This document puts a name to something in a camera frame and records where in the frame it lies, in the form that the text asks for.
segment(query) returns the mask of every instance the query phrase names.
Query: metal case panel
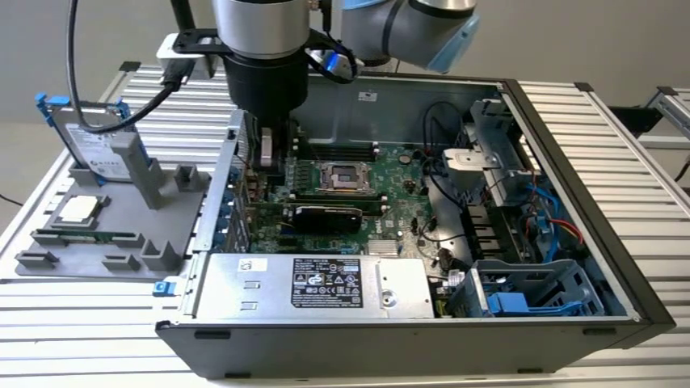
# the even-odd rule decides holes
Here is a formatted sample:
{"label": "metal case panel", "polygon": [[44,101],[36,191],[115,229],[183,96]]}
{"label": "metal case panel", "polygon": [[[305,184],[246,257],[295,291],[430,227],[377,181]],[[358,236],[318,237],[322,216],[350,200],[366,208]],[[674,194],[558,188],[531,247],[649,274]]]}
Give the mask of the metal case panel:
{"label": "metal case panel", "polygon": [[224,377],[433,376],[551,373],[609,348],[638,328],[582,335],[579,325],[371,324],[176,327],[156,333],[195,373]]}

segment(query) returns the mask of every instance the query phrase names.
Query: metal frame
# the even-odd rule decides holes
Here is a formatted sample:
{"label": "metal frame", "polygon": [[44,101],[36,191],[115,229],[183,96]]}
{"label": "metal frame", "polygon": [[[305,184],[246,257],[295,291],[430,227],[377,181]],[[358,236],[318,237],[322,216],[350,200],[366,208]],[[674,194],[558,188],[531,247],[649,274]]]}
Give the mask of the metal frame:
{"label": "metal frame", "polygon": [[[114,81],[120,85],[111,87],[110,95],[118,95],[118,90],[124,89],[123,99],[136,110],[159,90],[160,74],[158,66],[143,66],[136,75],[134,72],[127,74],[128,84]],[[151,120],[143,122],[140,131],[144,143],[158,153],[163,163],[187,159],[202,163],[203,170],[212,172],[222,132],[227,127],[226,112],[234,107],[227,98],[223,76],[224,73],[219,72],[214,80],[190,82],[182,90],[184,93],[178,94]],[[573,87],[571,83],[559,85]],[[163,128],[170,128],[170,132],[163,133]],[[191,145],[188,150],[175,148],[182,142]],[[6,280],[14,278],[6,281],[7,284],[0,284],[0,339],[14,338],[14,342],[0,340],[0,354],[6,355],[0,357],[0,376],[8,377],[3,379],[6,385],[84,386],[107,383],[120,386],[163,384],[196,387],[220,383],[228,386],[251,384],[303,388],[478,385],[642,388],[654,385],[688,386],[690,383],[690,260],[682,257],[670,259],[662,252],[656,259],[637,259],[637,265],[676,318],[678,328],[634,349],[597,352],[557,373],[302,380],[254,378],[250,381],[208,382],[191,373],[148,325],[156,320],[160,308],[175,309],[179,306],[179,297],[155,299],[150,296],[151,285],[136,283],[16,279],[14,276],[15,261],[7,255],[12,249],[8,244],[20,243],[24,235],[22,228],[27,222],[31,223],[31,219],[40,219],[43,210],[50,208],[54,194],[60,187],[71,184],[60,170],[67,159],[68,155],[63,153],[7,233],[0,236],[4,252],[0,276]],[[614,195],[617,192],[613,187],[590,190],[601,206],[609,204],[602,202],[606,193]],[[628,230],[621,234],[624,232],[614,229],[621,238],[640,238],[642,235],[642,231]]]}
{"label": "metal frame", "polygon": [[[457,83],[470,83],[475,81],[467,78],[435,78],[434,76],[418,77],[411,75],[401,75],[399,78],[403,81],[418,81],[426,79],[439,79],[441,82]],[[612,289],[614,290],[617,298],[626,308],[629,316],[521,319],[499,318],[486,319],[482,321],[482,324],[478,324],[478,321],[474,319],[462,318],[433,319],[430,321],[419,321],[414,319],[361,321],[355,319],[228,320],[222,318],[195,318],[194,312],[198,309],[199,300],[202,298],[199,294],[203,292],[204,271],[208,268],[210,260],[214,260],[214,255],[207,255],[203,257],[204,265],[196,265],[195,272],[191,274],[191,277],[194,279],[199,279],[199,281],[195,281],[195,287],[187,287],[186,289],[186,294],[188,294],[190,297],[186,297],[183,302],[186,304],[192,303],[192,306],[183,305],[182,311],[184,314],[172,314],[170,320],[160,321],[156,324],[156,332],[160,338],[172,346],[178,352],[178,355],[186,360],[188,364],[192,365],[195,372],[202,376],[212,378],[222,377],[222,375],[219,375],[219,370],[223,368],[222,360],[228,360],[236,357],[235,352],[238,351],[238,349],[234,350],[234,347],[230,347],[227,344],[224,344],[224,342],[218,343],[196,339],[198,334],[206,333],[208,330],[214,331],[219,340],[232,337],[234,340],[239,341],[240,343],[244,343],[250,340],[253,332],[263,333],[262,335],[270,337],[275,336],[277,333],[282,333],[277,338],[274,338],[273,341],[279,341],[278,338],[285,338],[281,340],[283,344],[295,339],[310,342],[311,338],[305,336],[303,334],[306,332],[301,330],[306,328],[311,328],[314,330],[315,336],[318,336],[317,332],[322,330],[331,330],[334,333],[338,333],[334,334],[338,336],[346,335],[346,342],[353,344],[359,344],[359,338],[369,338],[367,333],[370,331],[385,333],[382,330],[401,329],[395,332],[402,333],[402,330],[415,330],[421,331],[422,333],[429,333],[430,335],[434,333],[435,335],[439,335],[439,333],[443,332],[443,336],[435,336],[434,340],[431,341],[437,342],[442,340],[442,338],[446,338],[447,340],[449,336],[454,336],[453,333],[461,332],[455,332],[454,330],[471,330],[474,335],[482,338],[485,345],[491,348],[491,346],[501,346],[499,343],[491,343],[493,340],[498,339],[497,333],[494,332],[494,329],[498,327],[506,331],[515,331],[515,336],[521,337],[530,336],[530,333],[534,334],[534,330],[547,332],[549,329],[554,328],[555,325],[557,327],[563,328],[563,338],[559,339],[558,336],[554,336],[551,341],[574,340],[574,342],[577,342],[575,337],[569,337],[569,335],[565,334],[566,332],[571,330],[577,330],[581,334],[582,331],[585,333],[589,331],[598,332],[602,329],[602,325],[605,325],[605,331],[609,334],[618,333],[618,335],[614,335],[614,337],[610,338],[610,343],[606,345],[600,344],[600,346],[608,348],[634,346],[644,340],[653,338],[660,333],[668,331],[676,326],[673,318],[670,317],[661,303],[661,300],[658,299],[640,269],[634,264],[626,247],[624,246],[624,243],[620,240],[613,227],[604,216],[597,202],[586,190],[581,177],[575,173],[575,170],[570,165],[567,158],[565,157],[563,151],[559,149],[554,137],[547,130],[547,126],[542,121],[542,118],[527,98],[521,85],[514,80],[491,81],[501,85],[498,90],[502,92],[502,96],[519,120],[521,127],[529,138],[533,148],[539,152],[542,165],[545,168],[547,168],[549,175],[554,181],[555,188],[561,198],[563,199],[563,203],[569,208],[575,224],[578,224],[581,229],[586,231],[585,234],[587,244],[593,248],[591,252],[596,256],[600,256],[600,260],[602,260],[600,263],[606,262],[610,267],[610,272],[609,270],[604,270],[604,272],[605,274],[609,274],[608,280],[612,284]],[[393,335],[389,340],[394,342],[406,341],[405,335],[399,338],[394,337],[395,336]],[[473,340],[474,339],[466,339],[466,344],[471,343]],[[274,352],[270,352],[271,356],[263,354],[263,357],[265,359],[270,359],[269,363],[271,365],[282,366],[281,368],[274,366],[271,369],[266,370],[262,368],[262,364],[253,364],[250,361],[257,357],[257,355],[251,353],[255,351],[255,347],[247,348],[244,346],[242,351],[244,354],[243,361],[239,362],[239,359],[235,358],[235,365],[238,366],[239,370],[236,372],[231,372],[232,377],[247,377],[246,374],[249,369],[258,371],[258,375],[262,377],[286,376],[286,373],[291,376],[298,376],[299,373],[305,372],[305,370],[301,370],[299,365],[290,364],[290,360],[282,359],[282,355],[277,355]],[[374,352],[378,359],[393,359],[397,357],[395,352],[399,352],[401,349],[397,347],[386,347],[383,344],[381,344],[379,347],[367,347],[367,351]],[[450,354],[446,354],[442,350],[437,352],[437,355],[441,356],[435,357],[434,361],[430,358],[425,362],[418,362],[415,364],[414,370],[410,369],[407,372],[434,373],[434,365],[442,365],[442,360],[447,360],[447,356],[450,356]],[[490,369],[489,366],[486,366],[486,368],[491,371],[507,371],[506,368],[510,368],[510,365],[514,365],[514,362],[511,363],[510,361],[503,360],[498,355],[493,356],[493,360],[495,362],[495,367]],[[546,369],[553,368],[553,366],[546,365],[554,364],[550,361],[542,360],[531,366],[525,365],[525,368],[539,369],[542,366]],[[355,370],[357,373],[366,373],[367,370],[378,370],[373,369],[373,367],[365,368],[363,365],[358,364],[358,361],[351,361],[349,366],[349,368]],[[458,370],[462,370],[467,373],[473,370],[473,364],[471,362],[466,361],[466,365],[459,366],[458,368],[461,368]],[[311,373],[314,373],[315,376],[322,376],[327,375],[327,373],[338,373],[338,370],[338,368],[331,368],[325,371],[313,371]],[[399,373],[398,369],[393,366],[390,367],[389,371],[391,373]]]}
{"label": "metal frame", "polygon": [[690,139],[690,89],[660,86],[646,108],[656,108]]}

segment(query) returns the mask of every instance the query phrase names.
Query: blue plastic tab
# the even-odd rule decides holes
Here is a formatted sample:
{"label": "blue plastic tab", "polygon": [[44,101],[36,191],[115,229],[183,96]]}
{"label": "blue plastic tab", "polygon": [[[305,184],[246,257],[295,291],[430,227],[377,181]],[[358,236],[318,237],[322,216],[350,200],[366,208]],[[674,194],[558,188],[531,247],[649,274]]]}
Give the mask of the blue plastic tab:
{"label": "blue plastic tab", "polygon": [[175,296],[175,283],[170,281],[156,281],[154,284],[155,297],[174,297]]}
{"label": "blue plastic tab", "polygon": [[46,120],[46,124],[48,124],[51,127],[55,127],[55,121],[54,117],[51,116],[51,112],[48,110],[48,106],[46,105],[46,93],[38,93],[36,97],[34,97],[34,100],[36,101],[36,108],[39,108],[39,112],[43,115],[43,119]]}
{"label": "blue plastic tab", "polygon": [[489,297],[489,311],[493,314],[529,314],[530,307],[523,293],[494,293]]}
{"label": "blue plastic tab", "polygon": [[523,293],[494,293],[486,299],[494,315],[567,317],[582,307],[582,302],[567,302],[562,306],[529,307]]}
{"label": "blue plastic tab", "polygon": [[70,97],[67,95],[55,95],[46,102],[56,107],[68,107]]}
{"label": "blue plastic tab", "polygon": [[542,234],[551,234],[551,227],[547,224],[547,212],[543,210],[539,210],[537,212],[537,227],[539,228],[539,231]]}

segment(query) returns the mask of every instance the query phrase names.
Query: power supply label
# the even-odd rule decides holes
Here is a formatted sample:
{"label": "power supply label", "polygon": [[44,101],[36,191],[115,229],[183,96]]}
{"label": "power supply label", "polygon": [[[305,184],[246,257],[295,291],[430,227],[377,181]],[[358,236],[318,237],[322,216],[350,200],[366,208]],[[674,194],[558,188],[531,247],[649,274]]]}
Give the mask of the power supply label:
{"label": "power supply label", "polygon": [[291,301],[307,309],[363,308],[359,259],[295,259]]}

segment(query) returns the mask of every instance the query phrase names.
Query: gray floor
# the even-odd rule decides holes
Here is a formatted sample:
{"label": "gray floor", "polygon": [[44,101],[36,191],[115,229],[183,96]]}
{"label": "gray floor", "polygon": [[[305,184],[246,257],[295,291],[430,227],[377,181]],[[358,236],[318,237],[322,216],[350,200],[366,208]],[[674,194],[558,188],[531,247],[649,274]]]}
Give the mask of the gray floor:
{"label": "gray floor", "polygon": [[[0,193],[24,202],[54,164],[63,149],[62,142],[46,124],[3,124],[0,131]],[[0,230],[19,210],[19,206],[0,200]]]}

